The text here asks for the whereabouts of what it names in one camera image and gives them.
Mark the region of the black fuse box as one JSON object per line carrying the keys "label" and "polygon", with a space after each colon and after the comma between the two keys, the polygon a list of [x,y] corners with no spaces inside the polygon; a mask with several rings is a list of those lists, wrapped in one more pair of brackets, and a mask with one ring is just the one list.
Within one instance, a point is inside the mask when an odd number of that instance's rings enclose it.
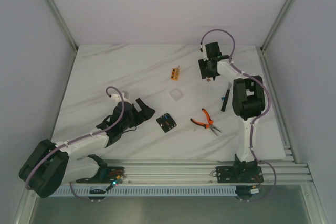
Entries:
{"label": "black fuse box", "polygon": [[160,116],[159,118],[156,119],[156,122],[158,123],[160,128],[163,130],[163,132],[167,133],[168,131],[175,128],[177,126],[177,124],[169,113],[165,113],[165,114],[167,114],[169,116],[168,120],[162,120],[162,119],[160,119],[160,117],[161,117]]}

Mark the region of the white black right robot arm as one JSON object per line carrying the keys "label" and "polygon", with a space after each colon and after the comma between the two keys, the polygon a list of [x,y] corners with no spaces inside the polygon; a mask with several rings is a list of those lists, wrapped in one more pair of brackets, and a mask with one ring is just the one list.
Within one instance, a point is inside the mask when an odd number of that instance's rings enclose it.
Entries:
{"label": "white black right robot arm", "polygon": [[251,183],[260,175],[254,153],[254,126],[258,124],[259,116],[265,109],[265,94],[262,87],[262,77],[245,75],[234,66],[229,55],[221,53],[217,42],[201,44],[203,58],[198,61],[202,79],[221,75],[231,83],[232,108],[238,118],[239,144],[230,166],[216,168],[219,183]]}

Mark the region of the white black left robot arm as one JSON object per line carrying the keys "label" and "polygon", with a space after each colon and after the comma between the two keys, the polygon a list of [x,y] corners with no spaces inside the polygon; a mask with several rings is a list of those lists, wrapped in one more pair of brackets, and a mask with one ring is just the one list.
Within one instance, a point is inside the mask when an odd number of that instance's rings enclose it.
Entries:
{"label": "white black left robot arm", "polygon": [[131,129],[151,119],[155,110],[140,98],[136,109],[126,98],[116,97],[114,109],[85,137],[77,141],[40,141],[19,170],[19,178],[41,198],[52,195],[65,183],[111,183],[122,175],[96,154],[116,143]]}

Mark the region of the orange fuse holder block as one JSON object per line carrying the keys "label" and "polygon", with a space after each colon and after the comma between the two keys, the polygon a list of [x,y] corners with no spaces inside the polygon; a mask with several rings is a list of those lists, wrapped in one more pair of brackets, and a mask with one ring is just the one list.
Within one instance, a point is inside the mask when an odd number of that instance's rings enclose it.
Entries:
{"label": "orange fuse holder block", "polygon": [[171,73],[171,80],[178,81],[179,75],[180,75],[180,67],[178,66],[176,68],[173,68]]}

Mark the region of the clear plastic fuse box cover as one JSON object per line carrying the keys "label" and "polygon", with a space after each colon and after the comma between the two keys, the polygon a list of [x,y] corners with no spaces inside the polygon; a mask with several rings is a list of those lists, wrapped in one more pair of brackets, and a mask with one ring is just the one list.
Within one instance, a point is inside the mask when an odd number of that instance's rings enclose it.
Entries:
{"label": "clear plastic fuse box cover", "polygon": [[175,88],[175,89],[171,90],[171,91],[169,92],[169,95],[171,96],[171,98],[172,98],[175,102],[177,102],[177,101],[179,101],[179,100],[181,100],[181,99],[183,98],[183,93],[182,93],[182,91],[181,91],[180,89],[178,89],[178,88]]}

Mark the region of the black handled claw hammer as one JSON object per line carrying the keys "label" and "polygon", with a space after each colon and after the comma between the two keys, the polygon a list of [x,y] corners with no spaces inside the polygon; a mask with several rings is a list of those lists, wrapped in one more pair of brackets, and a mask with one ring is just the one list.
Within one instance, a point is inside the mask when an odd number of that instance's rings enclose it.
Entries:
{"label": "black handled claw hammer", "polygon": [[227,107],[227,104],[228,104],[228,99],[229,99],[229,94],[230,94],[231,87],[232,87],[232,84],[229,83],[228,84],[228,88],[227,88],[226,93],[225,93],[225,96],[224,96],[224,97],[226,97],[227,100],[223,101],[223,104],[222,104],[222,107],[221,107],[221,111],[222,112],[226,111],[226,107]]}

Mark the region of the orange handled needle-nose pliers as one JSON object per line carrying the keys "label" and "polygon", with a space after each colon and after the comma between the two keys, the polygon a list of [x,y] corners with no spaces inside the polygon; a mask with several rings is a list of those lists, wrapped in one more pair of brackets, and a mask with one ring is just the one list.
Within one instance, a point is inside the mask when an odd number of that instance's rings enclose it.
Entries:
{"label": "orange handled needle-nose pliers", "polygon": [[207,122],[206,123],[202,123],[199,121],[196,121],[194,119],[190,119],[190,121],[192,123],[194,123],[197,126],[201,126],[204,129],[210,129],[216,136],[218,136],[217,132],[222,132],[220,129],[218,129],[215,125],[214,125],[214,121],[211,119],[208,111],[204,108],[202,108],[203,113],[205,114],[206,118],[207,118]]}

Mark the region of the aluminium mounting rail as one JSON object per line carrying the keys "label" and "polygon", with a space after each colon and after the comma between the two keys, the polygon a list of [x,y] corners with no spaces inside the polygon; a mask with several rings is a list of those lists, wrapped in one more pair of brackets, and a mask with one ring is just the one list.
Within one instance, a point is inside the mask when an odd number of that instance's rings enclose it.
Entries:
{"label": "aluminium mounting rail", "polygon": [[[219,161],[122,161],[106,160],[108,166],[124,167],[128,185],[214,185],[217,166],[232,166],[232,162]],[[271,162],[276,171],[278,185],[312,184],[307,164],[291,161]]]}

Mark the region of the right aluminium frame post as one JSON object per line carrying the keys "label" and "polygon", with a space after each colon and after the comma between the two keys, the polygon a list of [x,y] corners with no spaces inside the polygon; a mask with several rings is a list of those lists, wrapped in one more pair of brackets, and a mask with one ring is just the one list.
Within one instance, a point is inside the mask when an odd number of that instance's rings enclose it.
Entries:
{"label": "right aluminium frame post", "polygon": [[275,37],[277,31],[279,30],[281,24],[285,20],[288,12],[290,11],[292,5],[294,4],[295,0],[285,0],[274,23],[272,24],[272,27],[270,31],[268,32],[262,46],[260,47],[260,50],[262,53],[265,53],[270,46],[271,42],[273,41],[273,38]]}

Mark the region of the aluminium corner frame post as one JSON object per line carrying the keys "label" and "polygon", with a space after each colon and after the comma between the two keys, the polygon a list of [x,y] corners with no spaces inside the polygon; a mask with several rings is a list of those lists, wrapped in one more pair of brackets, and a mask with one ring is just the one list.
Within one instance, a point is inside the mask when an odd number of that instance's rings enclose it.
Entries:
{"label": "aluminium corner frame post", "polygon": [[79,46],[76,44],[73,35],[70,32],[68,25],[66,24],[57,4],[54,0],[45,0],[54,19],[56,20],[59,28],[61,29],[65,39],[67,40],[70,47],[73,49],[74,52],[78,51]]}

